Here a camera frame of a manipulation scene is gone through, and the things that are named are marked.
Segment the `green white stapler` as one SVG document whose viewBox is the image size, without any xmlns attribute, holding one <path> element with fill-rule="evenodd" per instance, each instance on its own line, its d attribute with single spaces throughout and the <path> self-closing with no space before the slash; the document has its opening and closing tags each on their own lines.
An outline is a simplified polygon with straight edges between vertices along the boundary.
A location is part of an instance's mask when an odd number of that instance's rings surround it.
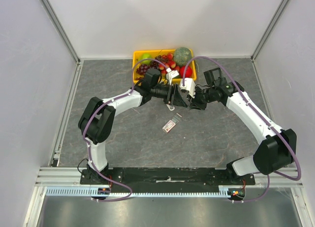
<svg viewBox="0 0 315 227">
<path fill-rule="evenodd" d="M 170 111 L 174 111 L 175 110 L 175 107 L 173 105 L 167 104 L 166 106 L 168 107 L 168 109 Z"/>
</svg>

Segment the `red white staple box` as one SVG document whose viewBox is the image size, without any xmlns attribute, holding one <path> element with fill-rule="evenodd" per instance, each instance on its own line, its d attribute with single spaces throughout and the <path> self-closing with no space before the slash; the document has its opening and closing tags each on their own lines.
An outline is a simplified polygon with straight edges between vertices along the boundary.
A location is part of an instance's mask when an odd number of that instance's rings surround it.
<svg viewBox="0 0 315 227">
<path fill-rule="evenodd" d="M 169 120 L 163 127 L 162 130 L 165 133 L 169 133 L 175 126 L 176 124 L 182 119 L 182 115 L 176 113 L 171 120 Z"/>
</svg>

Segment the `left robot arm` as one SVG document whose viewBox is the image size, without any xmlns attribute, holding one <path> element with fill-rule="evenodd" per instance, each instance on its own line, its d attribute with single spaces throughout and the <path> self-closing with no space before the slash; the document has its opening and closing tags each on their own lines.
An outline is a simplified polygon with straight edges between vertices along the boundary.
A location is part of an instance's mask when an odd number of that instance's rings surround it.
<svg viewBox="0 0 315 227">
<path fill-rule="evenodd" d="M 87 169 L 81 177 L 93 183 L 104 184 L 108 179 L 108 161 L 106 159 L 105 140 L 109 137 L 114 119 L 117 115 L 149 102 L 153 97 L 160 98 L 165 104 L 187 108 L 176 84 L 160 82 L 161 73 L 157 69 L 149 69 L 125 93 L 108 98 L 93 97 L 85 108 L 78 128 L 88 148 Z"/>
</svg>

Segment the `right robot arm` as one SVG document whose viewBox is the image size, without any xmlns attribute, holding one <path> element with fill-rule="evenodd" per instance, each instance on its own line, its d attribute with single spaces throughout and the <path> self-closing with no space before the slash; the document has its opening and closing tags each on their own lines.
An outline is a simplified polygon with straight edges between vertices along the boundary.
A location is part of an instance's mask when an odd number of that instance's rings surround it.
<svg viewBox="0 0 315 227">
<path fill-rule="evenodd" d="M 253 103 L 238 82 L 227 82 L 219 67 L 205 72 L 204 76 L 207 82 L 204 89 L 191 78 L 180 82 L 180 88 L 189 93 L 190 108 L 204 110 L 207 104 L 218 101 L 241 119 L 258 142 L 253 155 L 227 164 L 225 178 L 228 183 L 238 184 L 250 173 L 279 173 L 279 169 L 295 162 L 297 135 L 292 129 L 284 130 L 275 124 Z"/>
</svg>

